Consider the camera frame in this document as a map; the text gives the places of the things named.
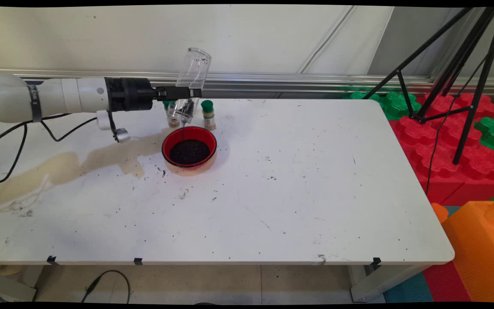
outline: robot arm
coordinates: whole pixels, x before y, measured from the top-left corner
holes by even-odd
[[[111,113],[145,111],[152,100],[200,97],[201,89],[152,88],[147,78],[54,78],[28,85],[18,76],[0,74],[0,121],[39,122],[63,113],[96,113],[102,130],[112,130],[118,142],[129,139],[125,129],[115,129]]]

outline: black tripod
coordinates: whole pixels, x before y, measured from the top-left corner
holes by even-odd
[[[461,72],[461,69],[463,68],[464,64],[470,57],[470,54],[472,51],[474,51],[474,48],[478,44],[479,39],[482,37],[483,33],[487,29],[489,23],[491,22],[493,16],[494,16],[494,6],[493,7],[486,7],[484,11],[482,12],[482,15],[478,18],[476,23],[474,24],[474,27],[472,30],[470,30],[470,33],[468,33],[468,36],[460,46],[459,50],[453,56],[453,59],[447,65],[447,68],[443,72],[443,74],[437,79],[437,82],[434,84],[434,88],[432,89],[431,93],[429,94],[428,98],[426,101],[422,104],[420,110],[418,111],[417,114],[414,114],[413,112],[413,107],[411,106],[409,96],[407,95],[407,88],[405,86],[404,82],[404,77],[401,74],[401,70],[405,68],[411,61],[413,61],[424,49],[426,49],[431,43],[433,43],[436,39],[438,39],[445,31],[447,31],[452,25],[454,25],[459,19],[461,19],[467,12],[469,12],[472,8],[464,8],[462,9],[455,17],[453,17],[447,24],[445,24],[441,29],[437,31],[437,33],[434,33],[428,41],[426,41],[422,46],[420,46],[413,54],[411,54],[405,61],[403,61],[394,71],[392,71],[382,82],[380,82],[373,90],[368,92],[365,96],[364,99],[370,98],[375,92],[377,92],[382,86],[384,86],[388,81],[390,81],[394,76],[398,76],[398,80],[400,80],[400,85],[402,92],[405,96],[405,101],[407,104],[407,109],[409,110],[409,117],[415,120],[418,120],[420,123],[425,123],[426,121],[430,121],[433,119],[441,118],[441,117],[447,117],[451,114],[457,114],[461,112],[468,111],[468,117],[466,119],[466,122],[464,123],[464,128],[462,131],[461,139],[458,143],[457,146],[457,151],[455,153],[455,158],[453,158],[453,164],[458,164],[462,151],[464,149],[464,144],[466,143],[466,139],[468,137],[468,133],[470,131],[470,128],[472,126],[472,122],[474,121],[474,116],[476,114],[476,110],[478,109],[478,104],[480,101],[480,98],[483,93],[483,89],[485,86],[485,82],[487,81],[489,71],[491,70],[491,65],[493,63],[494,59],[494,35],[493,39],[491,41],[491,45],[489,47],[488,54],[484,58],[483,61],[485,61],[482,73],[480,74],[480,78],[478,80],[478,86],[476,87],[476,90],[474,92],[474,99],[472,100],[472,104],[467,107],[455,109],[454,111],[451,111],[451,108],[449,108],[449,111],[447,113],[435,115],[432,117],[425,117],[426,111],[436,98],[436,96],[439,95],[439,92],[441,92],[442,96],[445,96],[451,87],[453,86],[453,83],[455,82],[455,79],[458,77],[459,73]]]

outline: white table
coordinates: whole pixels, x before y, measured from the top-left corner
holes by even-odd
[[[376,102],[213,102],[218,151],[193,172],[161,156],[172,131],[161,103],[114,114],[133,137],[124,144],[94,122],[59,143],[30,124],[14,173],[0,184],[0,264],[56,256],[58,264],[361,266],[380,258],[366,279],[352,268],[360,301],[454,258]],[[60,137],[91,117],[47,124]],[[201,107],[192,125],[202,127]],[[0,133],[8,127],[0,123]],[[21,138],[17,129],[0,140],[0,179]]]

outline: soil crumb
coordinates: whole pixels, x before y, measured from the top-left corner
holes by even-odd
[[[209,156],[211,151],[202,141],[187,139],[177,143],[170,152],[170,158],[177,164],[197,164]]]

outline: red bowl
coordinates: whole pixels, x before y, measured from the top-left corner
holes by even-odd
[[[182,130],[184,130],[184,140],[195,139],[196,141],[204,142],[209,147],[210,153],[205,159],[195,164],[178,164],[171,160],[171,149],[177,143],[182,141]],[[207,161],[209,161],[209,159],[214,155],[215,152],[216,139],[210,131],[204,129],[203,127],[185,127],[184,129],[176,129],[175,131],[172,131],[169,135],[167,135],[167,137],[165,137],[163,145],[161,145],[161,153],[163,154],[163,158],[165,158],[165,160],[167,160],[169,164],[184,168],[185,170],[195,170],[196,168],[202,166]]]

